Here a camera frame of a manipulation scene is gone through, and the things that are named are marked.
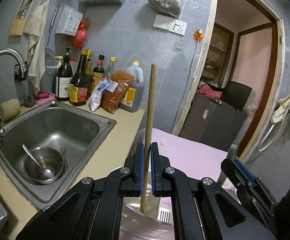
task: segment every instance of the metal screw cap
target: metal screw cap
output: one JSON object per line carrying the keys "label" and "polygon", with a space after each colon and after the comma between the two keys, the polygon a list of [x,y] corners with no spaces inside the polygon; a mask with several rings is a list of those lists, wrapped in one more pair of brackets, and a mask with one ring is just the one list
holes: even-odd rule
{"label": "metal screw cap", "polygon": [[90,184],[92,182],[92,180],[93,179],[91,177],[84,177],[84,178],[82,178],[82,183],[84,185],[88,185],[88,184]]}
{"label": "metal screw cap", "polygon": [[128,167],[122,167],[119,171],[123,174],[127,174],[129,173],[130,169]]}
{"label": "metal screw cap", "polygon": [[211,185],[211,184],[213,184],[213,180],[210,179],[210,178],[204,178],[204,179],[203,179],[203,183],[204,183],[205,185]]}
{"label": "metal screw cap", "polygon": [[173,173],[175,172],[175,169],[174,169],[173,167],[167,167],[167,168],[165,169],[165,171],[166,171],[167,173],[169,173],[169,174],[173,174]]}

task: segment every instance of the wooden door frame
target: wooden door frame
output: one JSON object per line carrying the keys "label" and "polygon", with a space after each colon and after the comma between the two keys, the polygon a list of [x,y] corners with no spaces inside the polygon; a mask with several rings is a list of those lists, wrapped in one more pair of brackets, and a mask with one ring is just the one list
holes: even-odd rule
{"label": "wooden door frame", "polygon": [[237,152],[238,157],[240,157],[242,155],[245,148],[247,147],[247,144],[249,143],[253,134],[255,133],[255,130],[259,124],[259,121],[260,121],[260,119],[265,111],[265,107],[266,107],[266,104],[267,104],[267,101],[269,98],[269,94],[270,94],[270,90],[271,90],[270,88],[272,87],[272,83],[274,81],[274,76],[275,76],[275,71],[276,71],[276,63],[277,63],[277,55],[278,55],[277,54],[277,51],[278,51],[277,24],[275,24],[274,22],[261,24],[261,25],[258,25],[256,27],[239,32],[237,35],[237,44],[236,44],[234,59],[233,59],[233,63],[232,63],[232,68],[231,68],[230,73],[229,73],[228,80],[232,80],[232,76],[233,76],[234,71],[235,71],[238,50],[239,50],[239,44],[240,44],[240,38],[244,35],[258,32],[258,31],[261,31],[264,29],[269,29],[269,28],[272,29],[272,47],[271,47],[271,52],[270,52],[270,60],[269,60],[267,77],[266,77],[262,97],[261,97],[261,100],[259,102],[258,108],[255,111],[253,119],[251,120],[251,123],[250,123],[243,139],[239,143],[239,148],[238,148],[238,152]]}
{"label": "wooden door frame", "polygon": [[218,23],[214,23],[214,28],[217,28],[221,31],[223,31],[224,33],[227,33],[229,35],[228,37],[228,43],[227,43],[227,47],[226,47],[226,54],[225,54],[225,59],[224,59],[224,64],[223,64],[223,68],[219,77],[219,80],[217,82],[218,87],[221,87],[223,85],[224,82],[224,78],[226,75],[226,71],[228,68],[228,63],[229,63],[229,59],[230,59],[230,55],[232,53],[232,45],[234,43],[234,36],[235,33],[233,33],[232,31],[230,31],[229,29],[225,28],[224,26],[218,24]]}
{"label": "wooden door frame", "polygon": [[[263,0],[246,0],[250,4],[252,4],[255,8],[257,8],[260,12],[262,12],[269,21],[273,22],[273,29],[275,29],[274,32],[272,32],[272,40],[277,39],[279,41],[278,44],[278,50],[277,50],[277,62],[275,66],[275,73],[274,78],[272,82],[272,86],[270,88],[270,93],[268,96],[268,100],[263,112],[263,115],[261,116],[261,119],[256,127],[255,132],[253,133],[251,139],[247,143],[247,146],[243,153],[240,156],[241,160],[244,160],[245,157],[249,157],[249,155],[253,152],[257,144],[259,143],[260,137],[264,133],[266,125],[270,122],[270,116],[272,112],[274,111],[274,105],[276,101],[278,100],[278,93],[280,89],[280,82],[282,78],[282,72],[284,69],[284,59],[285,59],[285,34],[284,34],[284,23],[283,21],[278,17],[278,15],[275,13],[275,11],[270,8]],[[198,64],[196,66],[196,70],[194,73],[194,76],[192,78],[191,83],[189,84],[189,92],[187,97],[184,97],[181,102],[182,108],[179,109],[176,120],[173,126],[173,135],[179,135],[185,119],[187,117],[187,114],[190,109],[190,105],[192,102],[192,99],[195,95],[202,70],[204,68],[208,47],[210,44],[210,38],[211,33],[214,27],[215,22],[215,15],[216,15],[216,8],[217,8],[217,0],[212,0],[211,10],[209,14],[208,19],[208,25],[205,32],[205,37],[202,40],[202,49],[199,56]]]}

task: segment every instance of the red plastic bag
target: red plastic bag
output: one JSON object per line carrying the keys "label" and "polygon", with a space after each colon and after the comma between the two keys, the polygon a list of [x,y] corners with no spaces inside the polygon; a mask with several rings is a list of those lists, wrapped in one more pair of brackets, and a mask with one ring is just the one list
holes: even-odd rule
{"label": "red plastic bag", "polygon": [[87,24],[88,24],[87,21],[82,19],[76,32],[76,35],[75,37],[73,37],[73,44],[77,48],[81,48],[87,38],[87,31],[85,30],[85,25]]}

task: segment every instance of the light switch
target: light switch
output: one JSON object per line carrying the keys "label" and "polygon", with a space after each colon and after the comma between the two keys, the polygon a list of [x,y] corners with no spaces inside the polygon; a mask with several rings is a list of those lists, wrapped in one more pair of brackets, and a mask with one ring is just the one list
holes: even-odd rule
{"label": "light switch", "polygon": [[157,14],[153,27],[184,36],[187,23]]}
{"label": "light switch", "polygon": [[172,18],[157,14],[153,26],[158,29],[168,31],[170,28],[171,22],[172,22]]}

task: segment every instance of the pink cutting board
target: pink cutting board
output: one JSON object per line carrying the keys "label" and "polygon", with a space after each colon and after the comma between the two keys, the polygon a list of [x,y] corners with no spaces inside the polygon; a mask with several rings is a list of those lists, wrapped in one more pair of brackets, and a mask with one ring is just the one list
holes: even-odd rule
{"label": "pink cutting board", "polygon": [[227,156],[227,152],[158,129],[152,130],[152,142],[157,142],[159,154],[168,157],[172,167],[194,179],[217,181],[220,164]]}

